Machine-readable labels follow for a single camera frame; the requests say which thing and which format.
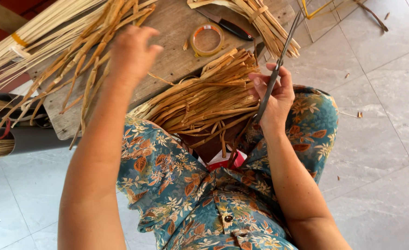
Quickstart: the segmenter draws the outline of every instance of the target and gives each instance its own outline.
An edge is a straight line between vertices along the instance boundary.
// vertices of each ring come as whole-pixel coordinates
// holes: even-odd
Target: gray tiled floor
[[[314,0],[310,10],[322,2]],[[343,236],[353,249],[407,249],[409,0],[365,4],[382,18],[390,12],[389,32],[382,34],[362,9],[339,25],[336,15],[315,18],[308,23],[315,38],[331,30],[311,44],[301,24],[296,32],[301,57],[286,59],[285,66],[296,84],[331,93],[339,111],[363,112],[362,119],[340,114],[319,185]],[[344,18],[354,8],[339,14]],[[0,159],[0,249],[56,249],[58,205],[71,156],[63,149]],[[117,197],[128,249],[155,249],[152,233],[136,231],[138,213],[126,209],[123,195]]]

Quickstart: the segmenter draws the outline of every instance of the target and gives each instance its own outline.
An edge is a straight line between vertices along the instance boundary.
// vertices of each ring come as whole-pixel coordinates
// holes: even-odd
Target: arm
[[[115,183],[132,92],[163,47],[152,28],[130,26],[114,44],[112,72],[70,161],[60,203],[58,249],[126,249]]]
[[[272,70],[275,64],[267,64]],[[268,147],[274,191],[285,215],[288,229],[299,249],[351,249],[339,232],[317,184],[300,162],[285,134],[285,122],[294,101],[291,73],[279,70],[280,84],[273,93],[260,125]],[[269,76],[250,74],[263,99]]]

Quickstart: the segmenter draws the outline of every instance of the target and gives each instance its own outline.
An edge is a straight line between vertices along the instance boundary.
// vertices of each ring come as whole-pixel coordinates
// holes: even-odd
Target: woman
[[[130,26],[117,39],[113,70],[68,167],[58,248],[126,249],[117,187],[158,249],[350,249],[316,184],[336,134],[332,97],[293,90],[281,67],[260,126],[242,136],[245,164],[209,173],[161,128],[125,117],[134,88],[163,50],[147,46],[155,35]],[[268,76],[249,78],[250,93],[262,99]]]

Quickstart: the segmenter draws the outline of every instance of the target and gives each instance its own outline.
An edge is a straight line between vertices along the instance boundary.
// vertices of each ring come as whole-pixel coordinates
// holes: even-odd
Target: tape roll
[[[209,36],[205,36],[206,34],[204,34],[204,32],[207,32],[207,30],[215,31],[220,37],[219,42],[217,41],[217,36],[215,36],[212,32],[208,34]],[[190,41],[192,49],[195,51],[196,57],[213,56],[217,54],[223,47],[223,30],[220,28],[220,26],[214,23],[204,23],[194,29],[191,34]]]

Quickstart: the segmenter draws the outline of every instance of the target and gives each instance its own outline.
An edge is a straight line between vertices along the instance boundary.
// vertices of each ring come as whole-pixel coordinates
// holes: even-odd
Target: hand
[[[150,27],[127,27],[116,39],[112,48],[111,74],[118,84],[132,89],[146,76],[157,55],[163,51],[159,45],[148,46],[152,36],[159,31]]]
[[[271,71],[275,67],[275,63],[266,64],[266,68]],[[254,81],[254,88],[249,89],[248,92],[254,95],[254,98],[263,100],[267,89],[266,82],[269,82],[270,77],[258,73],[250,73],[248,77]],[[281,66],[279,68],[279,77],[280,84],[276,81],[266,105],[266,110],[260,120],[260,126],[265,137],[275,132],[285,134],[286,117],[288,117],[295,98],[291,73]]]

